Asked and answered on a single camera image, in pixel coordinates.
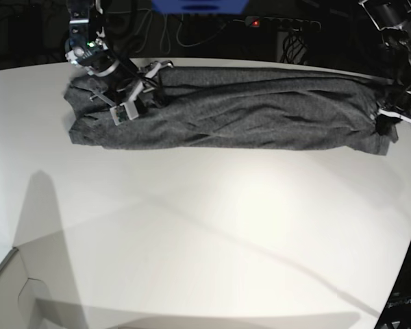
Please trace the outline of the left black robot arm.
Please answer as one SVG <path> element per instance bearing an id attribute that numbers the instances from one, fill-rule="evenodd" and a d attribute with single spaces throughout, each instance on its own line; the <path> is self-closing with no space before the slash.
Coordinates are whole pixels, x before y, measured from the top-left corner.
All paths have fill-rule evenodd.
<path id="1" fill-rule="evenodd" d="M 393 60 L 393 83 L 378 101 L 376 130 L 394 132 L 396 124 L 411 124 L 411 1 L 359 1 L 381 34 L 386 55 Z"/>

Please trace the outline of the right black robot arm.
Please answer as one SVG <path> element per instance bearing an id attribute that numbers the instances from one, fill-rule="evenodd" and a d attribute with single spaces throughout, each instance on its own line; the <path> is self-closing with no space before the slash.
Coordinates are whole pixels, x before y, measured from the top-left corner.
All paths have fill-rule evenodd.
<path id="1" fill-rule="evenodd" d="M 108 20 L 101 1 L 67 1 L 69 39 L 67 61 L 91 76 L 90 92 L 108 105 L 115 119 L 138 117 L 141 95 L 148 95 L 157 107 L 168 103 L 160 72 L 172 69 L 171 61 L 136 66 L 114 48 L 108 36 Z"/>

